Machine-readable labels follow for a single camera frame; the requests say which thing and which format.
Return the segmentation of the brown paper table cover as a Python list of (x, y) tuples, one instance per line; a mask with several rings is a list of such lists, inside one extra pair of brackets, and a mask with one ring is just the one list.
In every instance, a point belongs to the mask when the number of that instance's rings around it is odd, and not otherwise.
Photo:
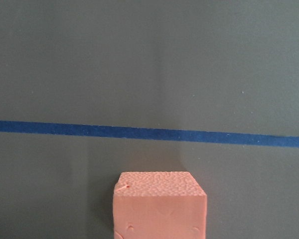
[[(0, 120), (299, 136), (299, 0), (0, 0)], [(299, 239), (299, 148), (0, 132), (0, 239), (111, 239), (123, 171), (189, 171), (209, 239)]]

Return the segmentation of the blue tape line far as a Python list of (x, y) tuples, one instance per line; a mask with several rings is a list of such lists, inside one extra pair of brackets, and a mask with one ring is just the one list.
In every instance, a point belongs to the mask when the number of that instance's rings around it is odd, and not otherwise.
[(0, 132), (299, 148), (299, 136), (0, 120)]

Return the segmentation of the orange foam block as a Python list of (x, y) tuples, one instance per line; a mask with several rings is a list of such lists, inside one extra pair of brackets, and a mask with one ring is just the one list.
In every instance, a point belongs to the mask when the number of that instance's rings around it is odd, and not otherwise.
[(123, 172), (114, 187), (116, 239), (204, 239), (207, 195), (189, 172)]

